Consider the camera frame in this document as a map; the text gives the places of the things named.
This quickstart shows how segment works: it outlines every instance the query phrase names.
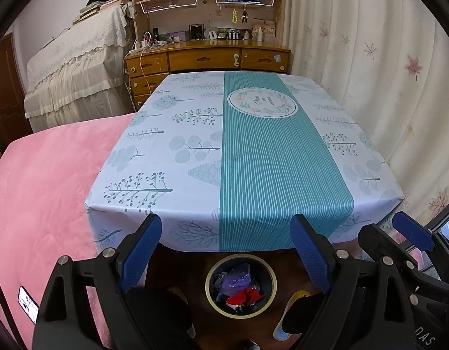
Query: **black pants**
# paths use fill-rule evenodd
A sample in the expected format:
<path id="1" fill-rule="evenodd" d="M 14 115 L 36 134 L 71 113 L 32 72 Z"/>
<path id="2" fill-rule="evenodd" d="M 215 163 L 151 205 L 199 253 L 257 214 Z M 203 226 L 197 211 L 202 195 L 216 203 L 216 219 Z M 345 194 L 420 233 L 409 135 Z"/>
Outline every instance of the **black pants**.
<path id="1" fill-rule="evenodd" d="M 127 292 L 126 302 L 152 350 L 200 350 L 187 334 L 192 314 L 179 296 L 137 287 Z"/>

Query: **teal striped table runner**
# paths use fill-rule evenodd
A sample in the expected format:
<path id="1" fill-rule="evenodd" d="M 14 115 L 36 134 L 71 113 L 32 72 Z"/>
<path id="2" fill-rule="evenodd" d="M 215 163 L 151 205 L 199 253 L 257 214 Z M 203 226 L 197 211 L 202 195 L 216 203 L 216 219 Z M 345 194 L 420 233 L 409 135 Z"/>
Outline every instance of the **teal striped table runner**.
<path id="1" fill-rule="evenodd" d="M 248 104 L 240 103 L 239 97 L 228 102 L 228 96 L 242 88 L 287 95 L 292 100 L 288 115 L 275 118 L 278 114 L 267 108 L 244 113 Z M 244 109 L 231 105 L 237 102 Z M 259 117 L 262 112 L 269 117 Z M 328 237 L 353 207 L 329 150 L 281 79 L 273 73 L 225 72 L 220 251 L 293 247 L 289 220 L 296 213 L 303 213 Z"/>

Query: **purple plastic bag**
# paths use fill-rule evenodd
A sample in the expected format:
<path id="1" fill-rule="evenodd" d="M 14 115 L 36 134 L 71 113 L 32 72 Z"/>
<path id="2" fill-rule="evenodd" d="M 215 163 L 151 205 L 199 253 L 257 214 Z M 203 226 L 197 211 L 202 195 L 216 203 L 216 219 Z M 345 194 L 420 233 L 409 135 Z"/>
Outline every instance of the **purple plastic bag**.
<path id="1" fill-rule="evenodd" d="M 236 293 L 244 291 L 251 282 L 251 265 L 243 263 L 233 268 L 224 277 L 220 293 L 223 293 L 226 296 L 234 296 Z"/>

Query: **silver bolt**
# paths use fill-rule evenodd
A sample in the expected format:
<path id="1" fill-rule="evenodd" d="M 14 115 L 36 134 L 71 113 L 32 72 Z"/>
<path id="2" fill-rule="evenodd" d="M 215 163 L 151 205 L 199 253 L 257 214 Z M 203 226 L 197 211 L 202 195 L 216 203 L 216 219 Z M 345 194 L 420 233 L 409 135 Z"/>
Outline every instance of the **silver bolt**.
<path id="1" fill-rule="evenodd" d="M 386 264 L 387 266 L 392 266 L 393 259 L 391 259 L 390 257 L 383 257 L 383 263 Z"/>
<path id="2" fill-rule="evenodd" d="M 347 259 L 347 258 L 349 258 L 349 253 L 348 253 L 346 250 L 343 250 L 343 249 L 339 249 L 339 250 L 336 252 L 336 255 L 337 255 L 338 257 L 340 257 L 341 259 Z"/>
<path id="3" fill-rule="evenodd" d="M 419 298 L 413 293 L 410 295 L 409 300 L 412 305 L 417 305 L 419 303 Z"/>
<path id="4" fill-rule="evenodd" d="M 115 252 L 116 250 L 114 250 L 112 247 L 108 247 L 107 249 L 103 250 L 103 256 L 105 258 L 111 258 Z"/>
<path id="5" fill-rule="evenodd" d="M 69 262 L 69 257 L 67 255 L 63 255 L 62 257 L 59 257 L 59 259 L 57 260 L 57 262 L 60 265 L 65 265 L 67 262 Z"/>

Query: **hanging doll charm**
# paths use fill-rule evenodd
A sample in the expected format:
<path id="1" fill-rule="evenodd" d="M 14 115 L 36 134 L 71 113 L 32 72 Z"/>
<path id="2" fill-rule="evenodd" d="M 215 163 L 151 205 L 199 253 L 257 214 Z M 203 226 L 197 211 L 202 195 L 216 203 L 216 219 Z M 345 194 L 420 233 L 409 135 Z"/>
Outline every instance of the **hanging doll charm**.
<path id="1" fill-rule="evenodd" d="M 232 23 L 237 24 L 237 10 L 236 9 L 234 9 L 232 11 Z"/>
<path id="2" fill-rule="evenodd" d="M 244 11 L 242 12 L 242 23 L 247 23 L 247 18 L 249 18 L 249 14 L 247 13 L 247 6 L 244 5 Z"/>

